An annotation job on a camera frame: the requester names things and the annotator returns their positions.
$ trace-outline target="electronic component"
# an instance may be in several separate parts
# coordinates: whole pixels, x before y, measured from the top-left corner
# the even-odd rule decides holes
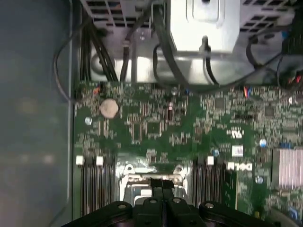
[[[267,146],[266,139],[260,139],[259,145],[261,148],[265,148]]]
[[[272,162],[274,188],[303,188],[303,149],[276,149]]]
[[[103,117],[113,119],[119,112],[119,105],[116,100],[107,98],[101,103],[100,112]]]
[[[265,106],[264,116],[267,118],[275,117],[275,108],[273,106]]]
[[[160,136],[160,123],[159,122],[148,122],[146,134]]]
[[[174,116],[174,110],[173,110],[173,106],[174,104],[172,102],[169,103],[169,106],[166,110],[166,117],[165,117],[165,120],[167,122],[170,122],[173,120],[173,116]]]
[[[140,123],[135,123],[132,126],[132,139],[133,141],[142,140],[142,125]]]
[[[224,110],[225,109],[225,100],[224,98],[216,98],[214,101],[215,109]]]
[[[212,153],[214,157],[218,157],[220,154],[219,150],[213,150]]]
[[[254,116],[253,115],[251,115],[251,114],[245,114],[245,113],[237,113],[237,114],[235,114],[235,119],[237,120],[237,119],[239,119],[239,120],[246,120],[246,121],[249,121],[249,120],[252,120],[252,119],[254,119]]]

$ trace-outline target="motherboard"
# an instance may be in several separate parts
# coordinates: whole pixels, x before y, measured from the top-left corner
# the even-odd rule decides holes
[[[140,203],[152,195],[149,180],[160,178],[197,207],[211,200],[257,218],[278,210],[302,220],[303,93],[247,87],[249,97],[243,87],[196,95],[178,86],[81,83],[74,217],[116,200]]]

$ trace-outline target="gray side panel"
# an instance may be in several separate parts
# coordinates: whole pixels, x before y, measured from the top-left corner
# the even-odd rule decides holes
[[[45,227],[67,201],[69,107],[52,77],[69,34],[64,0],[0,0],[0,223]],[[69,50],[60,74],[69,78]],[[70,205],[53,226],[71,220]]]

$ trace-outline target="blue capacitor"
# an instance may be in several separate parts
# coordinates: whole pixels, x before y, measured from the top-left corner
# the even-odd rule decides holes
[[[219,156],[219,150],[213,150],[213,156],[218,157]]]
[[[267,146],[266,139],[260,139],[259,145],[260,147],[265,148]]]

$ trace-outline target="white label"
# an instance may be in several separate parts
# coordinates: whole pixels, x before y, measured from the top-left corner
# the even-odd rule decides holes
[[[243,146],[232,147],[232,157],[243,157]]]

